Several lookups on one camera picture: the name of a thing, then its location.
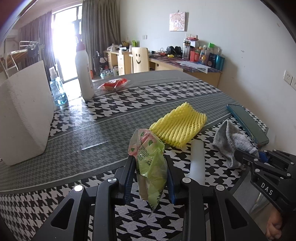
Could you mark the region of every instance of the chair backrest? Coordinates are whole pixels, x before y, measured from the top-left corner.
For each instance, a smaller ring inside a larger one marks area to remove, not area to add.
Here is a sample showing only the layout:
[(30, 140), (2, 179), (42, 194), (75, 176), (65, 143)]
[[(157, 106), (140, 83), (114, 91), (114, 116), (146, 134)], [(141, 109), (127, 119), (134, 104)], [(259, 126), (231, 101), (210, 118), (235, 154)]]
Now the chair backrest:
[(147, 72), (149, 71), (149, 56), (147, 48), (132, 47), (133, 54), (133, 72)]

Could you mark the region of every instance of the power socket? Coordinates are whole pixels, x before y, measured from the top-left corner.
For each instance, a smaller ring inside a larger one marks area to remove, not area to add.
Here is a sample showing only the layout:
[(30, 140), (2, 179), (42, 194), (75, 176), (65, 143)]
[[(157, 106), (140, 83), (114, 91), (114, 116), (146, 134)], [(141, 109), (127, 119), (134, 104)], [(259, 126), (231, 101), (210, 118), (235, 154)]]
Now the power socket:
[(296, 78), (292, 78), (291, 86), (296, 90)]
[(290, 75), (290, 73), (288, 71), (285, 71), (284, 81), (286, 81), (289, 85), (291, 85), (292, 79), (293, 79), (293, 76)]

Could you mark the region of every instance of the gray curtain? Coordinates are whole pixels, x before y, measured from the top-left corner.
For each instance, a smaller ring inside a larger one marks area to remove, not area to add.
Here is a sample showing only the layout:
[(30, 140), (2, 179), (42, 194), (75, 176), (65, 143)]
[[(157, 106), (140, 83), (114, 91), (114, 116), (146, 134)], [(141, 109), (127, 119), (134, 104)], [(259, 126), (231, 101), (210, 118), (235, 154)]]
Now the gray curtain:
[(119, 11), (116, 0), (84, 0), (81, 34), (92, 66), (92, 57), (96, 51), (103, 54), (112, 43), (120, 43)]
[[(44, 45), (41, 58), (44, 62), (46, 75), (49, 77), (48, 69), (53, 67), (55, 64), (52, 40), (52, 12), (49, 11), (23, 26), (20, 29), (20, 41), (39, 41), (40, 44)], [(23, 69), (35, 62), (36, 58), (27, 57), (21, 63), (21, 67)]]

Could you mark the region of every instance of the smartphone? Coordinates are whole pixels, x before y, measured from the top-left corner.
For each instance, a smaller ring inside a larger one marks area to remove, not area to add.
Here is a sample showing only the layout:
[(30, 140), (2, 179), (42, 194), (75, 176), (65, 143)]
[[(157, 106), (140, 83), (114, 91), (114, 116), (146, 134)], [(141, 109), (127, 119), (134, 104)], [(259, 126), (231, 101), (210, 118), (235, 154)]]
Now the smartphone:
[(258, 147), (269, 143), (269, 139), (264, 133), (264, 131), (262, 131), (262, 129), (254, 121), (254, 119), (248, 114), (248, 112), (246, 112), (244, 107), (236, 104), (228, 104), (226, 107), (227, 110), (229, 110), (231, 114), (233, 114), (233, 116), (243, 126), (245, 131), (258, 145)]

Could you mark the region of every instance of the cartoon girl painting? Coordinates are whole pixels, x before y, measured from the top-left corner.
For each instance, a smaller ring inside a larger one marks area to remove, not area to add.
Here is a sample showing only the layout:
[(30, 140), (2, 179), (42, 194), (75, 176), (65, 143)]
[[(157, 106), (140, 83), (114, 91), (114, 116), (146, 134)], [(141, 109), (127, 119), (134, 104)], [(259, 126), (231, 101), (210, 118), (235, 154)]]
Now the cartoon girl painting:
[(185, 12), (170, 14), (170, 31), (184, 31)]

